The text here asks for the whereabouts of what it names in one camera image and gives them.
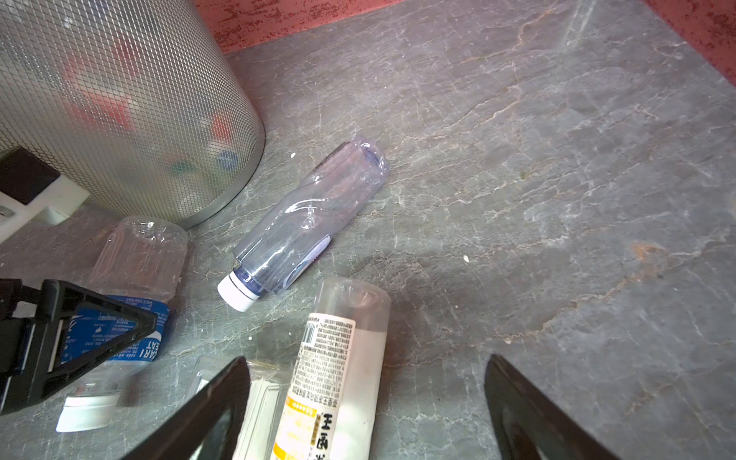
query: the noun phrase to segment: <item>clear plastic container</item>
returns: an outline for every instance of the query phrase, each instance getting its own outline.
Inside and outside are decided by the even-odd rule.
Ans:
[[[231,361],[231,358],[222,356],[197,359],[182,405],[210,383]],[[278,409],[286,396],[289,374],[276,366],[257,361],[248,361],[248,371],[250,394],[233,460],[267,460],[276,436],[281,416]],[[192,460],[196,460],[198,455],[199,451],[191,456]]]
[[[372,284],[322,281],[286,393],[271,460],[367,460],[391,299]]]
[[[73,384],[56,431],[109,425],[125,380],[158,353],[169,316],[166,302],[179,283],[189,238],[171,222],[145,216],[123,219],[107,240],[87,287],[158,315],[156,331],[108,359]],[[93,350],[132,328],[125,319],[81,308],[69,326],[62,362]]]
[[[386,182],[389,163],[356,135],[330,153],[233,250],[240,266],[217,286],[246,311],[265,291],[287,289]]]

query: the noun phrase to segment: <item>product label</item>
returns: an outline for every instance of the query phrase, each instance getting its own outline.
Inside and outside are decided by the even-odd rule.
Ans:
[[[311,251],[302,259],[301,262],[299,262],[294,268],[294,270],[289,273],[289,276],[284,278],[283,281],[283,287],[286,289],[301,275],[309,266],[314,262],[317,257],[319,257],[320,254],[322,254],[322,251],[325,250],[327,245],[332,241],[332,237],[327,235],[321,240],[319,240],[319,243],[315,244]]]
[[[161,343],[161,337],[163,335],[163,326],[169,318],[169,307],[163,302],[138,297],[121,295],[110,295],[108,297],[142,310],[152,311],[158,316],[156,331],[154,333],[110,359],[120,361],[153,361],[153,358],[158,354],[158,346]],[[134,321],[122,319],[120,316],[104,314],[92,308],[80,308],[69,322],[69,331],[67,332],[61,362],[63,364],[81,356],[83,353],[94,350],[105,342],[126,333],[134,327]]]
[[[271,460],[327,460],[355,321],[312,313],[283,407]]]

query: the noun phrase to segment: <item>bottle cap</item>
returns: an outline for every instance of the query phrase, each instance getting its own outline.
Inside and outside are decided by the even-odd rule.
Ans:
[[[220,297],[237,311],[246,311],[260,297],[248,289],[238,279],[235,272],[230,272],[220,281],[220,284],[217,285],[217,291],[220,293]]]
[[[64,402],[56,431],[85,431],[108,426],[120,394],[105,396],[70,396]]]

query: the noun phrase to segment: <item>mesh waste bin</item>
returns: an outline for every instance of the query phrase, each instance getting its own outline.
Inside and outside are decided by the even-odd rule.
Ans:
[[[247,183],[263,124],[187,0],[0,2],[0,149],[120,216],[187,228]]]

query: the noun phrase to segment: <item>plastic bottle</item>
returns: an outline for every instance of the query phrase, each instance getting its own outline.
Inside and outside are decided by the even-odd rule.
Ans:
[[[286,393],[271,460],[367,460],[391,299],[372,284],[322,281]]]
[[[156,331],[88,372],[73,384],[56,431],[84,431],[110,424],[125,380],[158,352],[169,316],[166,302],[179,283],[188,236],[171,222],[145,216],[123,219],[107,240],[87,287],[158,315]],[[63,362],[132,328],[132,323],[81,308],[72,319]]]
[[[389,163],[356,135],[330,153],[233,250],[240,261],[217,286],[246,311],[265,292],[287,289],[386,182]]]

